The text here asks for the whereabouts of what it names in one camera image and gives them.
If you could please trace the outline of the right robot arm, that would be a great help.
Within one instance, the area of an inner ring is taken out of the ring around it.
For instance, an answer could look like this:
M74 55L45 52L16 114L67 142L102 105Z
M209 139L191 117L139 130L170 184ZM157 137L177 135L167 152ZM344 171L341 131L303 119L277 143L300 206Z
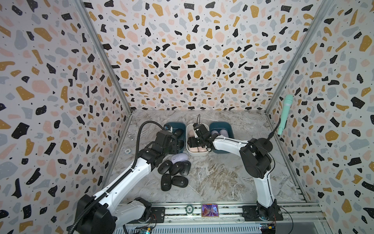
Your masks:
M203 147L237 155L242 159L246 172L254 178L257 207L254 211L243 208L243 217L246 220L282 221L281 208L274 198L270 181L270 174L275 168L275 161L271 156L271 139L276 131L272 131L267 138L248 141L213 134L203 124L193 124L193 131L194 136L187 141L189 147Z

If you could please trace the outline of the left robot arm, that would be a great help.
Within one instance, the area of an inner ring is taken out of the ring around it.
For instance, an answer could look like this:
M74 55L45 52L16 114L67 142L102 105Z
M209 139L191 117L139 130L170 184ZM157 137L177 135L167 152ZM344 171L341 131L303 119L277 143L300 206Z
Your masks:
M145 176L157 168L163 159L178 150L178 138L169 131L161 130L154 141L139 148L137 137L135 158L121 175L93 196L84 195L79 201L69 234L112 234L119 217L115 211L127 193Z

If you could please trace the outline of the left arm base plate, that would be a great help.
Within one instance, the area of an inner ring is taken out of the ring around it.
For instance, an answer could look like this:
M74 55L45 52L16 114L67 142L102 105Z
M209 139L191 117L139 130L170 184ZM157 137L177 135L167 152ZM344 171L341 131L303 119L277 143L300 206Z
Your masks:
M130 222L130 224L146 225L164 223L166 215L165 211L165 207L151 207L150 209L148 209L144 217L138 220L133 220Z

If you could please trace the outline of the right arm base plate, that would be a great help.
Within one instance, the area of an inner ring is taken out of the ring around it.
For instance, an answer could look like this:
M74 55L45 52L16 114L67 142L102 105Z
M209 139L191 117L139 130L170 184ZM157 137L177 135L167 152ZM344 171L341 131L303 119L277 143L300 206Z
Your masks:
M278 205L269 208L262 205L248 205L243 206L242 211L245 221L283 221L281 208Z

